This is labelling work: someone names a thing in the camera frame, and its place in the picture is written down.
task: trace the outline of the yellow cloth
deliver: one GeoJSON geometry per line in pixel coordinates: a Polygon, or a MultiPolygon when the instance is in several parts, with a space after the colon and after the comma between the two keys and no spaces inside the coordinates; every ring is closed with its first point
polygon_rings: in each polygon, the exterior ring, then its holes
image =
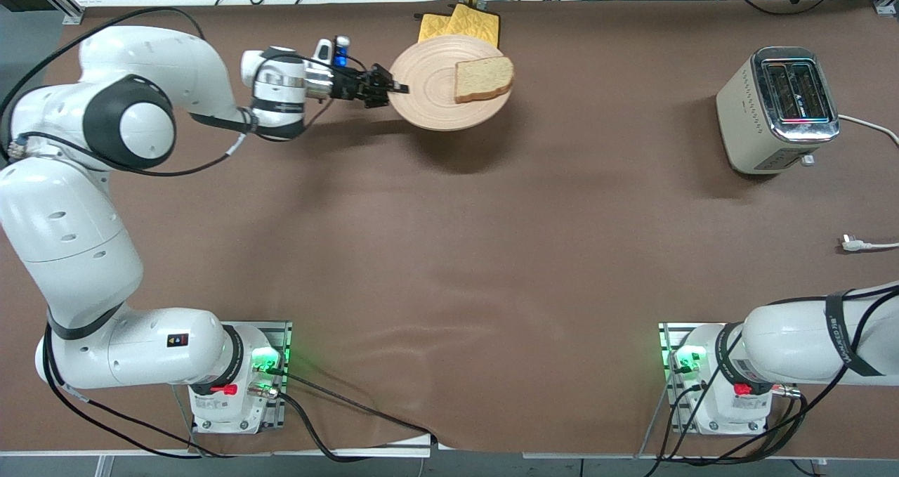
{"type": "Polygon", "coordinates": [[[484,39],[494,47],[500,43],[500,16],[459,3],[450,16],[425,13],[418,31],[418,41],[444,34],[465,34],[484,39]]]}

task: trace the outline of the slice of bread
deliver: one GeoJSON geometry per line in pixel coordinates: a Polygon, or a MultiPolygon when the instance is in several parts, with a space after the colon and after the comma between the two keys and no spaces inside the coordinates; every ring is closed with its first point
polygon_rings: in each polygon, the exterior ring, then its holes
{"type": "Polygon", "coordinates": [[[511,89],[515,67],[508,58],[456,63],[456,103],[486,100],[504,95],[511,89]]]}

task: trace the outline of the gray floor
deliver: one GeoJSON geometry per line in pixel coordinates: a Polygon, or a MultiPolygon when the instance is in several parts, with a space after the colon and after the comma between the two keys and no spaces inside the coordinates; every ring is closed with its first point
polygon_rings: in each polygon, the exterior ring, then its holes
{"type": "MultiPolygon", "coordinates": [[[[55,12],[10,13],[0,7],[0,96],[16,83],[36,61],[57,47],[62,32],[62,14],[55,12]]],[[[29,83],[41,83],[38,76],[29,83]]],[[[89,436],[90,426],[84,428],[89,436]]],[[[0,477],[65,475],[88,477],[96,468],[96,457],[0,457],[0,477]]],[[[417,477],[420,460],[376,459],[357,464],[334,464],[324,457],[242,457],[230,460],[173,461],[158,457],[117,457],[114,477],[238,477],[272,475],[280,477],[417,477]]],[[[809,468],[808,462],[801,462],[809,468]]],[[[424,462],[428,477],[640,477],[652,466],[649,461],[632,460],[525,460],[520,454],[433,451],[424,462]]],[[[830,461],[823,471],[835,477],[887,477],[899,475],[899,462],[830,461]]],[[[733,467],[694,469],[682,464],[665,464],[657,477],[801,477],[787,461],[768,460],[733,467]]]]}

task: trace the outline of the red button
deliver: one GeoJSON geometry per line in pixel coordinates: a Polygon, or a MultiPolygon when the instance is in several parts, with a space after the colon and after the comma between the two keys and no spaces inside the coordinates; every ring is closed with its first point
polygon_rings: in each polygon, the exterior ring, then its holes
{"type": "Polygon", "coordinates": [[[211,387],[210,391],[222,391],[222,393],[228,396],[234,396],[237,394],[237,384],[228,384],[222,387],[211,387]]]}
{"type": "Polygon", "coordinates": [[[752,394],[752,387],[749,384],[733,384],[733,393],[737,396],[752,394]]]}

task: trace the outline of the toaster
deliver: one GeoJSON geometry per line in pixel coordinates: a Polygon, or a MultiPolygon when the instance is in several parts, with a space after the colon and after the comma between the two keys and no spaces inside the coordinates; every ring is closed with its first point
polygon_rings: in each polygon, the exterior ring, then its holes
{"type": "Polygon", "coordinates": [[[809,157],[840,133],[840,121],[815,54],[766,47],[752,54],[716,97],[731,167],[770,175],[809,157]]]}

